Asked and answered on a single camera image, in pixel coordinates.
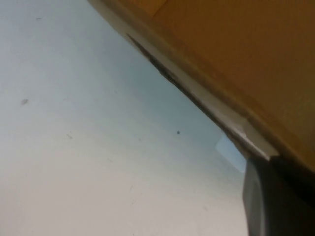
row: wall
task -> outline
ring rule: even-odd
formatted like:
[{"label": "wall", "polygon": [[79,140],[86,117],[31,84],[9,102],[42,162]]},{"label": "wall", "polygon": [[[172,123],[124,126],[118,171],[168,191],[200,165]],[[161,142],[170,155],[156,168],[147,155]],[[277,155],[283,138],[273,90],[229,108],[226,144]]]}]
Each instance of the wall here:
[{"label": "wall", "polygon": [[0,8],[0,235],[243,236],[221,131],[84,0]]}]

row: dark plastic object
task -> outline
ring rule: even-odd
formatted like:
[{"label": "dark plastic object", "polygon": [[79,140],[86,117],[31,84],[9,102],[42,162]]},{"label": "dark plastic object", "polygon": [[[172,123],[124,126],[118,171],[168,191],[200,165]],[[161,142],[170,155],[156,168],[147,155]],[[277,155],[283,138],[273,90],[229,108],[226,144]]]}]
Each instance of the dark plastic object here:
[{"label": "dark plastic object", "polygon": [[315,236],[315,174],[296,162],[250,158],[243,200],[250,236]]}]

